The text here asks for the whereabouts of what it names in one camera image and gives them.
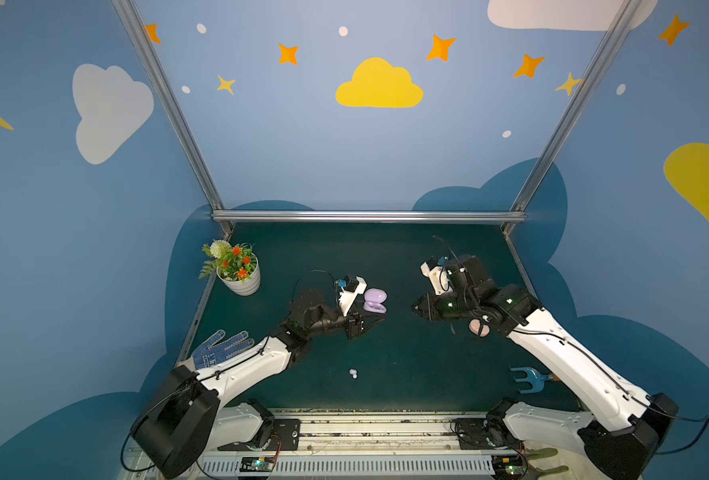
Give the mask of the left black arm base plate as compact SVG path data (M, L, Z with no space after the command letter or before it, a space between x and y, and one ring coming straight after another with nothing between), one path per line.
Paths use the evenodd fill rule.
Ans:
M272 427L262 426L248 443L229 443L218 447L218 451L274 451L278 446L282 452L296 451L300 443L300 426L300 419L275 419Z

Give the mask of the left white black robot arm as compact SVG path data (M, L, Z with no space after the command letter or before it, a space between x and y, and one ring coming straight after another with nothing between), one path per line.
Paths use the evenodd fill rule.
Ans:
M250 345L238 334L226 342L228 359L208 362L206 350L224 339L218 331L166 376L128 438L166 479L186 472L208 450L235 443L259 448L268 442L274 417L256 402L236 407L230 402L297 364L310 351L314 336L342 330L354 339L384 321L386 312L365 294L340 292L338 306L332 307L320 291L306 290L264 340Z

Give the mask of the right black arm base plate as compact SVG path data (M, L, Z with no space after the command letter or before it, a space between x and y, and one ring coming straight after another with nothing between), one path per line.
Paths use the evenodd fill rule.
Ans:
M457 418L452 422L452 432L464 448L501 449L512 443L503 424L488 418Z

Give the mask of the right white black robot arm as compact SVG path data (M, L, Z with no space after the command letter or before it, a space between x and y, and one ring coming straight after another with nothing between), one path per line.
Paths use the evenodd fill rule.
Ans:
M463 421L466 442L515 448L536 441L584 455L611 479L642 475L678 413L669 396L649 395L614 372L527 290L496 286L478 257L432 257L421 271L433 290L414 304L416 314L477 320L530 352L585 406L570 412L505 399L485 418Z

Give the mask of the purple earbud charging case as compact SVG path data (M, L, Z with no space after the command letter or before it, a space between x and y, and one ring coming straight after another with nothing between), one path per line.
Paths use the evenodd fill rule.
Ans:
M374 314L386 314L385 302L388 299L386 291L377 288L368 289L364 294L364 310Z

